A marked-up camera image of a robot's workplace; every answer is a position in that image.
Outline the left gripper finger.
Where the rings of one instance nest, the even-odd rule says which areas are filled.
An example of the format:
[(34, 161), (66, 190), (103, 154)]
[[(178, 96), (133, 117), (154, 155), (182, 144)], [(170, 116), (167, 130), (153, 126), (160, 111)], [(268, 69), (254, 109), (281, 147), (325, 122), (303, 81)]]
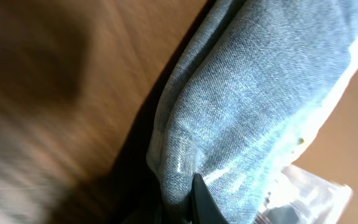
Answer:
[(228, 224), (200, 174), (192, 180), (191, 214), (193, 224)]

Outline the blue jeans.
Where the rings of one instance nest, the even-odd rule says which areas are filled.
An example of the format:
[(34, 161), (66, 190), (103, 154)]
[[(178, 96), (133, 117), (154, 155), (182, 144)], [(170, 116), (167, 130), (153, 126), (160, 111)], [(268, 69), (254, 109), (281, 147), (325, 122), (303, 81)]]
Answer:
[(229, 223), (313, 142), (358, 69), (358, 1), (217, 1), (160, 97), (147, 163), (173, 223), (201, 174)]

